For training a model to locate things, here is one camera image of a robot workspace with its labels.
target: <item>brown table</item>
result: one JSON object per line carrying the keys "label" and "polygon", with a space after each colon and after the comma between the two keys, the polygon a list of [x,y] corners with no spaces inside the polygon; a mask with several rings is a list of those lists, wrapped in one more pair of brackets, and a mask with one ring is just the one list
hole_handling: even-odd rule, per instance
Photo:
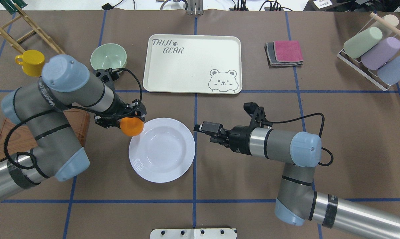
{"label": "brown table", "polygon": [[[244,88],[237,95],[145,93],[148,120],[175,118],[189,129],[215,121],[246,125],[244,102],[264,106],[270,120],[322,112],[323,146],[334,163],[318,167],[316,190],[400,216],[400,83],[388,92],[347,66],[336,54],[368,20],[366,13],[226,12],[207,10],[198,19],[183,10],[28,12],[63,50],[89,66],[99,45],[113,42],[128,53],[142,79],[147,40],[157,33],[236,36],[242,43]],[[0,12],[0,21],[9,20]],[[12,25],[12,35],[28,30]],[[301,68],[270,68],[265,42],[299,40]],[[35,81],[14,63],[17,52],[0,38],[0,102],[11,90]],[[54,55],[40,38],[24,47]],[[116,82],[127,101],[137,85],[128,74]],[[0,109],[0,127],[4,119]],[[191,168],[170,183],[140,178],[128,159],[130,138],[91,122],[86,152],[91,166],[77,179],[55,179],[0,203],[0,238],[148,238],[155,228],[234,227],[238,238],[357,238],[306,221],[291,226],[274,216],[283,164],[232,153],[195,134]],[[318,119],[305,129],[319,130]],[[297,121],[275,128],[301,131]]]}

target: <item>bear ear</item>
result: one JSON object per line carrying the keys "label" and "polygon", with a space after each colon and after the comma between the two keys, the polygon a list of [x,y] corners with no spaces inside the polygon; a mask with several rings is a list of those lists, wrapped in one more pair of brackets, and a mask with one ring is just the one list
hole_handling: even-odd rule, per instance
{"label": "bear ear", "polygon": [[210,71],[210,75],[213,76],[214,74],[216,74],[218,72],[219,72],[218,70],[213,69],[213,70]]}
{"label": "bear ear", "polygon": [[237,75],[237,73],[235,72],[235,70],[229,70],[228,73],[231,74],[231,75],[234,76],[234,77]]}

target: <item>dark green object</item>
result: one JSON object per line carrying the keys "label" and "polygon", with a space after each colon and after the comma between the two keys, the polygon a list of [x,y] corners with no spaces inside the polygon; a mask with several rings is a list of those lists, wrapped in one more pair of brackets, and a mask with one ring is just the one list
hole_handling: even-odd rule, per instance
{"label": "dark green object", "polygon": [[[20,8],[27,6],[27,3],[25,3],[23,0],[14,0],[14,3],[16,3]],[[0,4],[2,4],[2,6],[4,6],[4,8],[10,14],[18,11],[17,8],[14,6],[14,3],[11,0],[0,0]]]}

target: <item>light blue joint cap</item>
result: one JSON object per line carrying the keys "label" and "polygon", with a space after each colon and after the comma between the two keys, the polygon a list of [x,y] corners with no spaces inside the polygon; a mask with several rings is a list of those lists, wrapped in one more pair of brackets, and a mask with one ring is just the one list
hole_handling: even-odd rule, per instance
{"label": "light blue joint cap", "polygon": [[2,112],[6,118],[9,118],[10,121],[13,122],[13,124],[19,124],[21,122],[14,110],[14,97],[17,90],[18,89],[7,94],[1,102]]}
{"label": "light blue joint cap", "polygon": [[55,91],[71,92],[88,82],[89,70],[69,55],[56,55],[42,68],[42,80]]}
{"label": "light blue joint cap", "polygon": [[297,133],[290,144],[290,156],[300,167],[315,167],[321,159],[321,138],[312,133]]}
{"label": "light blue joint cap", "polygon": [[275,202],[275,215],[281,221],[295,226],[302,226],[303,222],[305,221],[305,219],[302,219],[293,212],[291,212],[278,199]]}
{"label": "light blue joint cap", "polygon": [[54,177],[60,182],[73,178],[89,167],[89,159],[85,149],[80,148],[71,158],[58,170]]}

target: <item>green bowl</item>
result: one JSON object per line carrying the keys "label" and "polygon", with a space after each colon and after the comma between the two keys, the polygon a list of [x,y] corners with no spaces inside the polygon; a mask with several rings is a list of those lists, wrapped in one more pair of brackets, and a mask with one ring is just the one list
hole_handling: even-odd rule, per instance
{"label": "green bowl", "polygon": [[127,63],[127,54],[123,47],[114,43],[100,45],[91,55],[94,70],[123,68]]}

